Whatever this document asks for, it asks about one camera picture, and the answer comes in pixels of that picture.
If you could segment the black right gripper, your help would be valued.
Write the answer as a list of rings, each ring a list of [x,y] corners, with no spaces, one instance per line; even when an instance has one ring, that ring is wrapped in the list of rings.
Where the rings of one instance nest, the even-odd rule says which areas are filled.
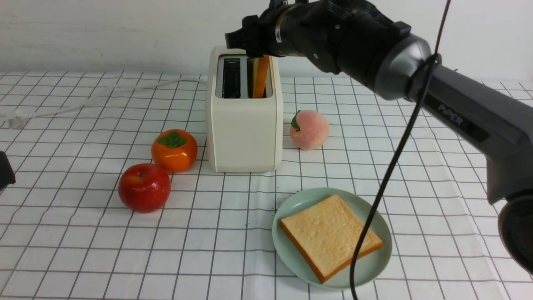
[[[242,26],[225,33],[227,49],[241,49],[250,58],[264,55],[286,57],[276,40],[276,25],[286,8],[267,8],[261,15],[249,15],[242,19]]]

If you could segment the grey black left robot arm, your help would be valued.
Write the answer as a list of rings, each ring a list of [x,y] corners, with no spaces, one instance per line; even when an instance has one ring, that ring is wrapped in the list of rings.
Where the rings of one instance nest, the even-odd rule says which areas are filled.
[[[16,183],[15,172],[5,152],[0,152],[0,191]]]

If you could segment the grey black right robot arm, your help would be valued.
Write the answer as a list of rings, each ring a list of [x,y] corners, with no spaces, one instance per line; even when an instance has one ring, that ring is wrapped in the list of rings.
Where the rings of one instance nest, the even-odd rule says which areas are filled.
[[[533,111],[521,101],[442,66],[441,55],[404,22],[366,0],[272,0],[260,15],[225,34],[229,49],[252,58],[306,57],[325,73],[345,73],[385,100],[415,104],[379,187],[363,235],[421,109],[481,152],[487,201],[506,200],[498,232],[509,255],[532,272]]]

